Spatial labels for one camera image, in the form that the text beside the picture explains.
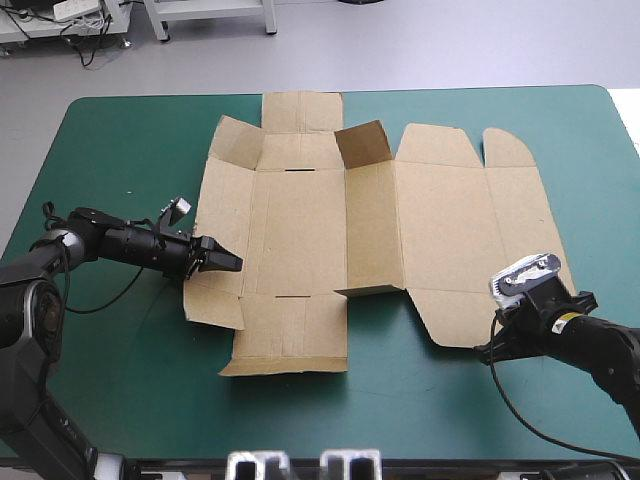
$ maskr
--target white shelf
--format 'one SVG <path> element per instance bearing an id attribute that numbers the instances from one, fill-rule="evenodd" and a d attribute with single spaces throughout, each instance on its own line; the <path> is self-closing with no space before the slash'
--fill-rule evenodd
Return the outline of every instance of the white shelf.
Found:
<path id="1" fill-rule="evenodd" d="M 167 22 L 203 18 L 264 16 L 267 33 L 277 32 L 274 0 L 144 0 L 156 38 L 169 40 Z"/>
<path id="2" fill-rule="evenodd" d="M 264 13 L 260 0 L 171 0 L 157 2 L 155 9 L 163 21 L 240 17 Z"/>
<path id="3" fill-rule="evenodd" d="M 129 29 L 131 6 L 131 4 L 128 4 L 117 7 L 118 12 L 116 12 L 115 15 L 109 11 L 114 21 L 111 23 L 108 33 L 125 33 Z M 38 13 L 43 17 L 53 18 L 52 9 L 39 11 Z M 38 18 L 32 18 L 28 22 L 21 22 L 16 18 L 16 21 L 27 35 L 32 38 L 55 37 L 60 35 L 62 29 L 68 25 L 68 23 L 52 23 Z M 87 30 L 82 27 L 71 27 L 64 32 L 65 35 L 97 35 L 98 33 L 100 33 L 99 30 Z M 11 21 L 9 15 L 0 10 L 0 44 L 23 42 L 25 40 L 25 36 L 18 27 L 16 27 L 15 23 Z"/>

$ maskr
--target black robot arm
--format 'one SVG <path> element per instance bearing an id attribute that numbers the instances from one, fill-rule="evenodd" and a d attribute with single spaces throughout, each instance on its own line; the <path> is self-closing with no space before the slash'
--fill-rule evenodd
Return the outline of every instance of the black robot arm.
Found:
<path id="1" fill-rule="evenodd" d="M 99 257 L 178 279 L 195 270 L 240 271 L 242 259 L 211 237 L 170 229 L 189 210 L 173 200 L 156 222 L 124 221 L 78 208 L 64 220 L 51 204 L 47 232 L 26 255 L 0 268 L 0 438 L 44 479 L 116 480 L 139 476 L 122 456 L 98 452 L 46 389 L 60 357 L 66 289 L 53 277 Z"/>
<path id="2" fill-rule="evenodd" d="M 558 277 L 560 260 L 534 255 L 498 273 L 491 282 L 502 329 L 493 361 L 547 355 L 591 374 L 622 405 L 640 436 L 640 329 L 589 316 L 591 292 L 569 294 Z M 489 364 L 491 345 L 476 347 Z"/>

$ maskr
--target black cable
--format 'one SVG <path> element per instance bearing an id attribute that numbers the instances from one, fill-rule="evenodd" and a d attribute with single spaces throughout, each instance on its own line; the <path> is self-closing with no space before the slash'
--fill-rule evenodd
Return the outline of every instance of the black cable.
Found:
<path id="1" fill-rule="evenodd" d="M 573 450 L 574 452 L 586 453 L 587 455 L 595 455 L 595 456 L 598 456 L 598 457 L 612 458 L 612 459 L 615 459 L 615 460 L 621 460 L 621 461 L 627 461 L 627 462 L 640 462 L 640 458 L 629 457 L 627 455 L 620 455 L 620 454 L 617 454 L 617 453 L 604 452 L 604 451 L 600 451 L 600 450 L 593 450 L 591 448 L 579 447 L 579 446 L 573 445 L 571 443 L 563 442 L 562 440 L 558 440 L 556 438 L 550 437 L 549 435 L 546 435 L 546 434 L 542 433 L 536 427 L 534 427 L 529 422 L 527 422 L 525 420 L 525 418 L 520 414 L 520 412 L 516 409 L 516 407 L 513 405 L 513 403 L 511 403 L 511 400 L 509 399 L 509 397 L 507 395 L 507 392 L 505 392 L 504 388 L 502 387 L 502 384 L 500 383 L 500 380 L 498 379 L 498 374 L 496 373 L 496 367 L 495 367 L 495 363 L 494 363 L 494 360 L 493 360 L 493 349 L 494 349 L 496 324 L 497 323 L 498 323 L 498 317 L 495 316 L 495 317 L 493 317 L 493 322 L 491 322 L 491 338 L 490 338 L 490 341 L 489 341 L 489 368 L 491 369 L 491 376 L 493 377 L 493 382 L 496 384 L 496 388 L 498 389 L 498 392 L 500 393 L 500 396 L 502 397 L 502 400 L 504 400 L 504 403 L 507 405 L 509 410 L 511 410 L 511 413 L 513 414 L 513 416 L 516 417 L 516 419 L 527 430 L 529 430 L 531 433 L 533 433 L 537 437 L 541 438 L 542 440 L 545 440 L 545 441 L 547 441 L 549 443 L 553 443 L 554 445 L 557 445 L 559 447 L 563 447 L 563 448 L 567 448 L 569 450 Z"/>
<path id="2" fill-rule="evenodd" d="M 95 312 L 99 312 L 100 310 L 104 310 L 105 308 L 113 305 L 116 301 L 120 299 L 120 297 L 122 297 L 125 293 L 129 291 L 129 289 L 133 286 L 133 284 L 136 283 L 136 280 L 138 280 L 138 277 L 140 277 L 140 274 L 142 273 L 143 270 L 144 270 L 144 267 L 140 267 L 140 270 L 138 270 L 138 273 L 135 274 L 135 276 L 131 279 L 131 281 L 127 284 L 127 286 L 124 287 L 124 289 L 120 293 L 118 293 L 118 295 L 116 295 L 115 297 L 113 297 L 111 300 L 109 300 L 107 303 L 105 303 L 100 307 L 91 308 L 89 310 L 80 310 L 77 308 L 67 307 L 65 302 L 64 308 L 67 312 L 77 313 L 80 315 L 87 315 L 89 313 L 95 313 Z"/>
<path id="3" fill-rule="evenodd" d="M 82 64 L 82 66 L 84 68 L 87 68 L 89 65 L 91 65 L 93 63 L 93 59 L 96 56 L 96 52 L 102 46 L 102 40 L 104 39 L 104 36 L 107 34 L 107 31 L 109 30 L 109 27 L 111 26 L 111 19 L 112 19 L 111 15 L 107 16 L 107 18 L 105 20 L 105 25 L 100 29 L 100 33 L 98 34 L 98 41 L 96 42 L 95 46 L 91 50 L 91 56 L 89 57 L 89 61 L 85 61 L 84 55 L 82 55 L 82 51 L 80 50 L 80 48 L 78 46 L 72 45 L 73 49 L 76 52 L 78 52 L 78 55 L 80 56 L 80 63 Z"/>

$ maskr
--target flattened cardboard box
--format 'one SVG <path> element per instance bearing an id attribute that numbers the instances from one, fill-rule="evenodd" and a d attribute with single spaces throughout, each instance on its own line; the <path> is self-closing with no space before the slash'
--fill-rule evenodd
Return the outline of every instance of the flattened cardboard box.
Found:
<path id="1" fill-rule="evenodd" d="M 539 251 L 564 259 L 533 157 L 507 132 L 485 132 L 483 168 L 458 129 L 409 125 L 395 160 L 379 122 L 334 137 L 339 94 L 266 94 L 262 118 L 221 119 L 196 217 L 244 269 L 185 283 L 189 320 L 238 330 L 222 375 L 345 371 L 345 296 L 397 289 L 436 343 L 484 343 L 489 277 Z"/>

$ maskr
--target green tabletop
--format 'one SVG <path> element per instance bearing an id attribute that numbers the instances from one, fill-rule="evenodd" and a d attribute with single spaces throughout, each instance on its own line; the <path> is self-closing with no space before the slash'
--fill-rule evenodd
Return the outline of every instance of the green tabletop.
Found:
<path id="1" fill-rule="evenodd" d="M 600 316 L 640 327 L 640 161 L 605 90 L 354 92 L 344 99 L 346 124 L 381 119 L 394 149 L 408 122 L 462 127 L 479 151 L 486 127 L 522 138 L 538 162 L 577 288 L 596 293 Z M 178 194 L 195 205 L 218 118 L 259 125 L 260 102 L 259 95 L 74 102 L 4 260 L 41 234 L 46 200 L 63 215 L 92 206 L 127 218 L 155 217 Z M 83 265 L 72 274 L 70 305 L 101 304 L 135 270 L 103 260 Z M 187 322 L 181 285 L 145 271 L 111 308 L 68 315 L 50 388 L 100 449 L 132 457 L 284 449 L 309 458 L 330 447 L 376 447 L 386 458 L 577 456 L 525 431 L 469 351 L 434 345 L 406 294 L 349 301 L 344 374 L 219 377 L 232 336 Z M 640 454 L 623 410 L 587 374 L 540 358 L 498 368 L 522 413 L 545 432 Z M 2 446 L 0 455 L 12 453 Z"/>

